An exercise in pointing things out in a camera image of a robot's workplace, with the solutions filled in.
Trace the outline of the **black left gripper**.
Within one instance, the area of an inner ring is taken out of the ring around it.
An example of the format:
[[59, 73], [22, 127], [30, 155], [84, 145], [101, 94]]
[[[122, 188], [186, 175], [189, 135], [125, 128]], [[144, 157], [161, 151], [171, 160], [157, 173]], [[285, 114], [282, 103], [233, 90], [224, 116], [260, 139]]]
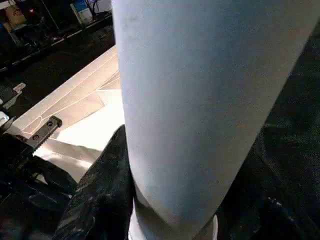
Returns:
[[[22, 135], [2, 132], [0, 135], [0, 174], [14, 175], [32, 157], [33, 153], [58, 129], [63, 122], [56, 116], [51, 116], [30, 138]], [[71, 198], [76, 190], [77, 182], [72, 176], [49, 161], [34, 161], [32, 172], [43, 176], [45, 183], [36, 180], [32, 188], [37, 192], [49, 195], [56, 191]]]

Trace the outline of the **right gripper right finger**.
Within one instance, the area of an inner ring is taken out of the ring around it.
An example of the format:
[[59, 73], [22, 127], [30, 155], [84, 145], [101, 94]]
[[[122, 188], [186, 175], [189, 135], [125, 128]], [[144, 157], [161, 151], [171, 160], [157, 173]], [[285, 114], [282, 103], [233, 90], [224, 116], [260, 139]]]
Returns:
[[217, 210], [219, 240], [318, 240], [320, 228], [252, 147]]

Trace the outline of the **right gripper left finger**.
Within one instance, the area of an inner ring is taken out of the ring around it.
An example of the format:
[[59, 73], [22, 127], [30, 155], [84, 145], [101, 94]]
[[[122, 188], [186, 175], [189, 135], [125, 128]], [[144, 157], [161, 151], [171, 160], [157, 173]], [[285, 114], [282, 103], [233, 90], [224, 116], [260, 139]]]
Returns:
[[127, 240], [135, 188], [126, 129], [121, 125], [80, 179], [55, 240]]

